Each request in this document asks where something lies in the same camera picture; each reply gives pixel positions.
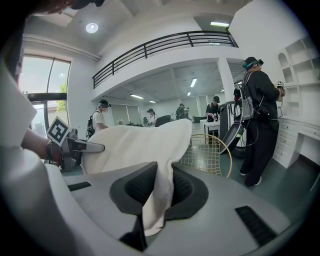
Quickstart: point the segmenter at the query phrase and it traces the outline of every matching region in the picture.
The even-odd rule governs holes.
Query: metal railing
[[[128,50],[120,55],[108,65],[97,72],[93,78],[93,88],[105,81],[108,77],[114,76],[120,69],[136,62],[142,58],[154,56],[162,51],[169,51],[171,48],[185,48],[195,46],[221,45],[238,47],[229,32],[216,31],[189,31],[170,34],[157,39],[145,42],[139,46]]]

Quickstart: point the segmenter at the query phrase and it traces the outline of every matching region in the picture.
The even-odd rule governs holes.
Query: towel
[[[142,208],[145,236],[158,233],[164,226],[165,210],[174,194],[172,163],[186,152],[192,135],[192,122],[181,119],[160,127],[117,125],[94,134],[89,142],[105,145],[104,152],[83,153],[81,165],[86,174],[157,162],[153,192]]]

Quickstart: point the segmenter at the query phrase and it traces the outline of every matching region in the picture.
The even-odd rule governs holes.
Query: window
[[[63,60],[29,55],[23,57],[19,89],[26,94],[46,93],[46,96],[42,95],[41,99],[32,102],[37,114],[31,129],[40,136],[46,136],[56,116],[69,124],[66,101],[69,69],[70,62]]]
[[[119,120],[123,120],[125,125],[129,123],[141,125],[140,112],[137,106],[112,104],[111,110],[115,125]]]

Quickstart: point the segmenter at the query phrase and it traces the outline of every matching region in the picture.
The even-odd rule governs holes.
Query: recessed light
[[[88,25],[86,25],[85,30],[88,33],[95,33],[98,30],[98,25],[96,23],[89,23]]]
[[[211,26],[219,26],[219,27],[229,27],[230,24],[212,21],[212,22],[210,23],[210,25],[211,25]]]
[[[196,79],[196,78],[194,78],[194,79],[192,80],[192,83],[191,83],[191,86],[190,86],[190,87],[194,87],[194,86],[195,86],[195,84],[196,84],[196,81],[197,81],[197,79]]]
[[[143,99],[142,97],[138,96],[138,95],[135,95],[135,94],[130,94],[131,97],[135,97],[135,98],[138,98],[138,99]]]

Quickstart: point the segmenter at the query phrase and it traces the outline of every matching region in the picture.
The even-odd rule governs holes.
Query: tree
[[[60,85],[60,91],[61,93],[67,92],[67,81],[64,82],[64,84]],[[67,110],[67,102],[65,100],[59,100],[57,101],[58,107],[56,108],[56,112],[64,112]]]

